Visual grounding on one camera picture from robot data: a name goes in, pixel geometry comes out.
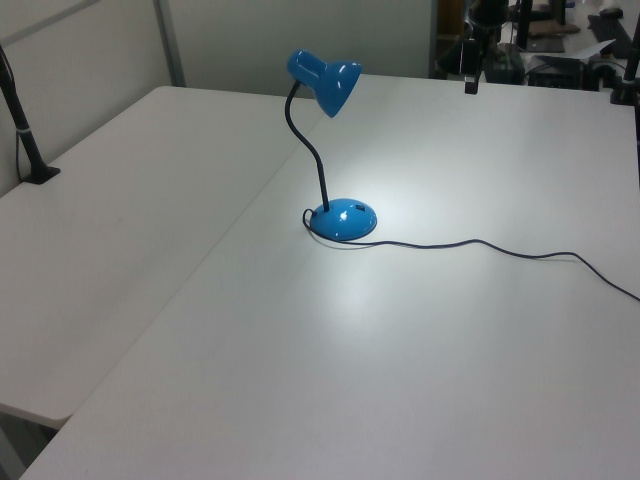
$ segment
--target white table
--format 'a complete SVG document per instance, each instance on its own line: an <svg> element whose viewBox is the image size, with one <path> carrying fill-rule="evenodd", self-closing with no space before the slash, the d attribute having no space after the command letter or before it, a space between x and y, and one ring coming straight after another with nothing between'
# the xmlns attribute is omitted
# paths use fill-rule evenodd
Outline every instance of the white table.
<svg viewBox="0 0 640 480"><path fill-rule="evenodd" d="M605 94L365 76L310 140L369 240L571 249L639 288ZM635 478L639 303L573 261L328 248L318 203L299 147L24 480Z"/></svg>
<svg viewBox="0 0 640 480"><path fill-rule="evenodd" d="M0 411L76 411L297 146L282 111L160 88L0 199Z"/></svg>

